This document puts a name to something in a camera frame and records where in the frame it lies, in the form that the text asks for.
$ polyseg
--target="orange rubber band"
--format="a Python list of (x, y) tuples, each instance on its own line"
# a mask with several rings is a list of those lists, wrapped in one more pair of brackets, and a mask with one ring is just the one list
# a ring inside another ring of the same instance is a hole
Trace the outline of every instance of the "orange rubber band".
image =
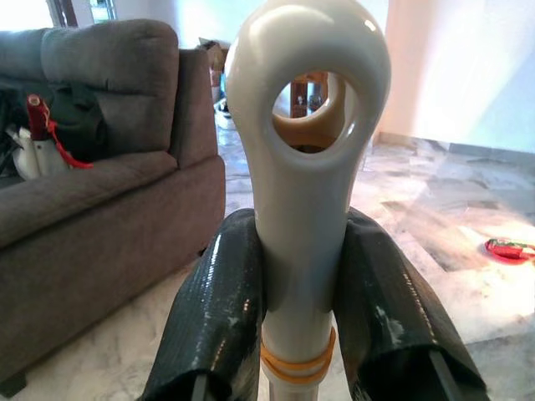
[[(269, 370), (278, 378), (292, 383), (292, 384), (310, 384), (314, 383), (318, 380), (321, 380), (321, 378), (327, 373), (327, 370), (329, 369), (329, 365), (331, 364), (331, 359), (333, 358), (333, 350), (334, 350), (334, 343), (336, 342), (336, 331), (334, 330), (334, 327), (331, 327), (331, 334), (329, 338), (329, 345), (327, 346), (327, 349), (324, 353), (322, 353), (317, 358), (304, 362), (304, 363), (290, 363), (285, 362), (274, 355), (272, 355), (268, 349), (264, 346), (264, 342), (262, 341), (261, 347), (260, 347), (260, 358), (264, 362), (264, 364), (269, 368)], [(312, 368), (315, 368), (316, 366), (323, 364), (321, 369), (317, 371), (316, 373), (312, 373), (308, 376), (290, 376), (289, 374), (285, 373), (282, 369), (291, 370), (294, 372), (302, 372), (304, 370), (309, 370)]]

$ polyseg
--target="black duct tape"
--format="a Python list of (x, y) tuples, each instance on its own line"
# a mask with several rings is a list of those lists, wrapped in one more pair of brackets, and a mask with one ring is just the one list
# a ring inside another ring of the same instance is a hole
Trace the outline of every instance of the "black duct tape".
[(488, 400), (429, 284), (375, 221), (354, 210), (334, 294), (353, 400)]
[(237, 211), (176, 295), (141, 399), (190, 400), (200, 375), (213, 399), (257, 399), (262, 298), (254, 211)]

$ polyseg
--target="grey sofa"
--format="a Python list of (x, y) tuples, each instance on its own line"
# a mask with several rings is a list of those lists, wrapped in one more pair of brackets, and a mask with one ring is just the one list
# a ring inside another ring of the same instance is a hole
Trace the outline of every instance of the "grey sofa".
[(33, 363), (192, 261), (219, 226), (207, 63), (149, 20), (0, 33), (0, 88), (87, 85), (110, 133), (110, 157), (91, 170), (0, 185), (5, 395)]

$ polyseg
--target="wooden cabinet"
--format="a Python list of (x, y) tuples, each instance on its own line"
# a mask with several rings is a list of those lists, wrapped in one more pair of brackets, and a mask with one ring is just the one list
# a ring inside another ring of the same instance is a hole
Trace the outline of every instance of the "wooden cabinet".
[(305, 117), (308, 114), (308, 83), (318, 84), (321, 103), (327, 99), (327, 73), (323, 71), (299, 75), (292, 81), (290, 92), (290, 117)]

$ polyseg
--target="white plastic handle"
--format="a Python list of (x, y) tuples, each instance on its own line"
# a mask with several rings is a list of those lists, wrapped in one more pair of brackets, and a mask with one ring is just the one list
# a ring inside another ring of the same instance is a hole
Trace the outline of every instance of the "white plastic handle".
[[(304, 363), (329, 341), (349, 194), (390, 86), (385, 40), (355, 0), (268, 0), (242, 25), (226, 71), (228, 106), (247, 154), (267, 261), (262, 339), (276, 357)], [(284, 86), (310, 71), (333, 73), (329, 100), (337, 105), (295, 122), (273, 117)], [(279, 131), (310, 126), (337, 139), (305, 154), (281, 139), (273, 121)], [(317, 393), (318, 383), (282, 383), (266, 374), (274, 399), (289, 399), (285, 394), (292, 392), (313, 399)]]

